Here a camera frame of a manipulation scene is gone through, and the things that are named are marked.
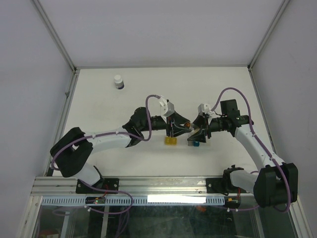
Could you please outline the clear bottle gold cap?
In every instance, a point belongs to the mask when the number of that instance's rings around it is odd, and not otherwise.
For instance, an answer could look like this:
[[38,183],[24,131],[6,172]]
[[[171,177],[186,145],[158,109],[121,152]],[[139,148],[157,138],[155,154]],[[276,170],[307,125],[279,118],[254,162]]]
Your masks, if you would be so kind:
[[189,121],[186,122],[183,126],[187,129],[188,133],[196,133],[200,129],[198,126]]

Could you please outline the weekly pill organizer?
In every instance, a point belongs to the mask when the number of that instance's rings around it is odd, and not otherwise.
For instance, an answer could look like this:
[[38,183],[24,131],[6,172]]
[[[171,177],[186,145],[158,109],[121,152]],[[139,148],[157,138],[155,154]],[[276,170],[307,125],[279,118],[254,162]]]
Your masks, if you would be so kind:
[[[168,146],[176,146],[178,144],[178,140],[176,137],[166,136],[164,138],[164,144]],[[200,147],[201,143],[198,141],[188,141],[187,145],[192,147]]]

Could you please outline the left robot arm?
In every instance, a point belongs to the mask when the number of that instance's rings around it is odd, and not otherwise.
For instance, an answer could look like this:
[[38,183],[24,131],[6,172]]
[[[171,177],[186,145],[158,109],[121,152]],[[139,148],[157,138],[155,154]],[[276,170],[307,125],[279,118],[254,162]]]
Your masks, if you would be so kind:
[[99,170],[87,162],[92,154],[135,146],[144,139],[144,131],[165,130],[168,137],[177,137],[191,131],[188,124],[189,120],[177,112],[163,119],[149,117],[146,108],[139,107],[125,125],[113,131],[89,134],[79,127],[72,128],[50,149],[50,154],[63,177],[75,177],[96,193],[103,189],[104,179]]

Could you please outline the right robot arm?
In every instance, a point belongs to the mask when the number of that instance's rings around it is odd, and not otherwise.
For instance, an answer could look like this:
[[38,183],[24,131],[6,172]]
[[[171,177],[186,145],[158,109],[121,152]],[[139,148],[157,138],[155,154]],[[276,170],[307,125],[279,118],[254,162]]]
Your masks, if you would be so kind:
[[257,167],[257,174],[251,174],[235,165],[223,171],[219,181],[211,188],[223,195],[238,189],[253,194],[257,204],[271,207],[285,204],[288,209],[297,201],[298,169],[293,163],[284,162],[260,140],[249,115],[241,115],[235,99],[220,102],[221,115],[213,117],[209,104],[198,106],[198,116],[192,123],[197,132],[188,141],[205,143],[213,132],[229,132],[242,144]]

